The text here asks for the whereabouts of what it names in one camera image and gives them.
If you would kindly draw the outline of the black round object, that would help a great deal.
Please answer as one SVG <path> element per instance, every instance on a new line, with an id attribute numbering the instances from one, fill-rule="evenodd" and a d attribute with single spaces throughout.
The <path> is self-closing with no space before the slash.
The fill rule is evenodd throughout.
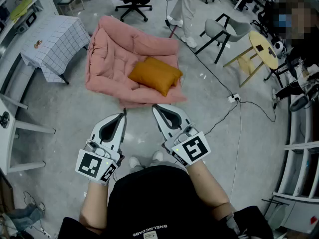
<path id="1" fill-rule="evenodd" d="M 6 129 L 9 126 L 10 116 L 8 112 L 3 112 L 2 115 L 0 115 L 0 125 L 2 128 Z"/>

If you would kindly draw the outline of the round wooden table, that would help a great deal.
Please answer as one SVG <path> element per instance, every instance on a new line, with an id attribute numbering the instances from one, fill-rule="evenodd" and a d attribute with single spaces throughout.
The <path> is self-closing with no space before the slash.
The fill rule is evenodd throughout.
<path id="1" fill-rule="evenodd" d="M 231 63 L 237 61 L 241 70 L 248 74 L 246 80 L 240 84 L 240 88 L 243 87 L 263 65 L 266 65 L 270 69 L 274 70 L 276 70 L 279 66 L 278 58 L 274 58 L 271 54 L 269 54 L 268 47 L 271 47 L 274 51 L 273 46 L 262 34 L 256 31 L 250 31 L 249 41 L 251 43 L 251 47 L 223 65 L 225 68 Z M 259 44 L 264 48 L 264 50 L 261 52 L 259 52 L 256 48 L 256 46 Z"/>

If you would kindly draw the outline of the table with checked cloth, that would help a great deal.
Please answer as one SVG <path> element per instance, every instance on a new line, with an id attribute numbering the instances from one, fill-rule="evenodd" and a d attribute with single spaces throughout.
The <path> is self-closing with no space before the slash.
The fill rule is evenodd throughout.
<path id="1" fill-rule="evenodd" d="M 38 40 L 42 43 L 35 49 Z M 26 39 L 20 54 L 26 65 L 42 70 L 47 82 L 65 83 L 63 74 L 68 63 L 89 42 L 90 36 L 80 18 L 53 14 Z"/>

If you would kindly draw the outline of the grey chair with black legs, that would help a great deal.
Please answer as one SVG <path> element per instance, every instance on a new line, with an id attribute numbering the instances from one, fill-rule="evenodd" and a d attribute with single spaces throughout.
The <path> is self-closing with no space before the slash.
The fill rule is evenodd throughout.
<path id="1" fill-rule="evenodd" d="M 215 59 L 215 64 L 218 62 L 228 42 L 238 42 L 251 30 L 251 26 L 246 22 L 238 22 L 232 19 L 227 14 L 223 13 L 216 20 L 207 19 L 204 26 L 204 31 L 200 34 L 202 37 L 206 34 L 211 39 L 199 48 L 195 55 L 200 53 L 203 49 L 209 46 L 212 42 L 217 41 L 217 46 L 222 44 L 220 51 Z"/>

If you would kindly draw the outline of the white shelf unit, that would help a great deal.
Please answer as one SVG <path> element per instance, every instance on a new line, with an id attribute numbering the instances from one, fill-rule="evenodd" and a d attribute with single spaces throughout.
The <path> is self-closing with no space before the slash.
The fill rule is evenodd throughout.
<path id="1" fill-rule="evenodd" d="M 287 158 L 275 200 L 285 200 L 281 226 L 310 234 L 319 222 L 319 97 L 291 113 Z"/>

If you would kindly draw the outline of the small white robot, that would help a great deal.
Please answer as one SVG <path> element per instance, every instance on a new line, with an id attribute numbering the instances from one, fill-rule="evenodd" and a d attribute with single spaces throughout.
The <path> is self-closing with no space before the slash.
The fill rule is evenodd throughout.
<path id="1" fill-rule="evenodd" d="M 276 56 L 281 59 L 283 56 L 286 55 L 287 49 L 284 45 L 283 42 L 281 41 L 277 41 L 274 45 L 273 45 L 273 49 L 275 51 Z"/>

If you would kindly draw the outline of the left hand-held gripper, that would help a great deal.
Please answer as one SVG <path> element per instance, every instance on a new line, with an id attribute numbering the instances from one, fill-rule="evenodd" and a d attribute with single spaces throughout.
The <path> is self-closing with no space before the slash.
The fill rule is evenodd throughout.
<path id="1" fill-rule="evenodd" d="M 126 126 L 125 113 L 114 114 L 98 122 L 91 132 L 91 139 L 79 150 L 75 171 L 94 183 L 107 185 L 124 159 L 118 151 L 124 141 Z M 102 143 L 111 144 L 111 149 Z"/>

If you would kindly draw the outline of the white desk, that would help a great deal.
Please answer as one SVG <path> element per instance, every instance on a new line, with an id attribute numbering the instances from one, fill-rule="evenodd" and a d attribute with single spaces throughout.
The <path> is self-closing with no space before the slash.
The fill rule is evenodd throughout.
<path id="1" fill-rule="evenodd" d="M 10 116 L 9 126 L 4 129 L 0 125 L 0 170 L 4 175 L 14 172 L 21 172 L 36 168 L 42 168 L 46 166 L 44 161 L 41 162 L 32 162 L 32 163 L 23 163 L 11 166 L 11 153 L 14 139 L 16 138 L 16 129 L 24 129 L 29 131 L 41 132 L 41 133 L 49 133 L 55 134 L 56 130 L 49 127 L 44 127 L 40 125 L 35 125 L 27 122 L 23 122 L 20 120 L 16 120 L 15 116 L 9 111 L 3 99 L 8 100 L 14 105 L 26 109 L 27 106 L 12 100 L 11 98 L 7 98 L 0 94 L 0 115 L 3 112 L 8 112 Z"/>

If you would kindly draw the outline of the small black monitor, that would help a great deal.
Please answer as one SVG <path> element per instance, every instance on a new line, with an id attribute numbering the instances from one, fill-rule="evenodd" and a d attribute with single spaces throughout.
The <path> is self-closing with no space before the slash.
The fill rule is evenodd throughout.
<path id="1" fill-rule="evenodd" d="M 25 19 L 25 23 L 28 27 L 30 27 L 36 20 L 36 13 L 31 11 Z"/>

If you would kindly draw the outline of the person's right forearm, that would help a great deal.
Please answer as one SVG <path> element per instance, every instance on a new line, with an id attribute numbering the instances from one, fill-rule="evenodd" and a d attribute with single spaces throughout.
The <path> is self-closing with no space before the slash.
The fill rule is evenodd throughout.
<path id="1" fill-rule="evenodd" d="M 216 220 L 219 221 L 236 212 L 226 192 L 202 160 L 195 162 L 186 169 L 197 195 Z"/>

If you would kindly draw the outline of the person's left white shoe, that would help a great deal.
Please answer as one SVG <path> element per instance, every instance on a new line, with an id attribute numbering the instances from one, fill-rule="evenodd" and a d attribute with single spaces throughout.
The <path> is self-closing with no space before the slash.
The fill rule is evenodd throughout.
<path id="1" fill-rule="evenodd" d="M 131 169 L 133 169 L 133 168 L 135 168 L 137 166 L 141 166 L 139 160 L 136 157 L 133 157 L 133 156 L 129 159 L 129 165 L 130 165 Z"/>

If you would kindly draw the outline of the pink padded sofa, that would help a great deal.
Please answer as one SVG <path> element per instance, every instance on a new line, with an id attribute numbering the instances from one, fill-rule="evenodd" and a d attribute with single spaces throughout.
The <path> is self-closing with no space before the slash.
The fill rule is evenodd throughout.
<path id="1" fill-rule="evenodd" d="M 168 94 L 129 79 L 137 62 L 154 57 L 178 67 L 178 41 L 144 33 L 111 16 L 102 16 L 88 45 L 85 87 L 119 99 L 124 108 L 185 102 L 181 80 Z"/>

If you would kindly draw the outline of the person's left forearm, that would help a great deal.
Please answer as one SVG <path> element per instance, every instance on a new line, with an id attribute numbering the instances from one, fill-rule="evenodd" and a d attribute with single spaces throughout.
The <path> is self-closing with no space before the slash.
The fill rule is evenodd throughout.
<path id="1" fill-rule="evenodd" d="M 79 222 L 88 230 L 100 235 L 107 226 L 108 185 L 90 182 Z"/>

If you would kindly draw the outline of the person's black shirt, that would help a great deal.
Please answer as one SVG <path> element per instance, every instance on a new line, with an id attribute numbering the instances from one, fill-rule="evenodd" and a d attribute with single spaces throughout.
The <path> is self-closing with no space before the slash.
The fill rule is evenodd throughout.
<path id="1" fill-rule="evenodd" d="M 106 229 L 96 234 L 63 219 L 58 239 L 274 239 L 256 206 L 216 220 L 180 168 L 153 166 L 118 180 L 110 193 Z"/>

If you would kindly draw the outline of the yellow-green cloth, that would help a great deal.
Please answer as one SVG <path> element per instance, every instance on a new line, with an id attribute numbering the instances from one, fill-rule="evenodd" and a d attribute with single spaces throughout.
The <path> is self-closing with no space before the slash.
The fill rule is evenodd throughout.
<path id="1" fill-rule="evenodd" d="M 17 21 L 21 16 L 27 13 L 28 6 L 32 3 L 32 0 L 23 0 L 11 13 L 10 19 Z"/>

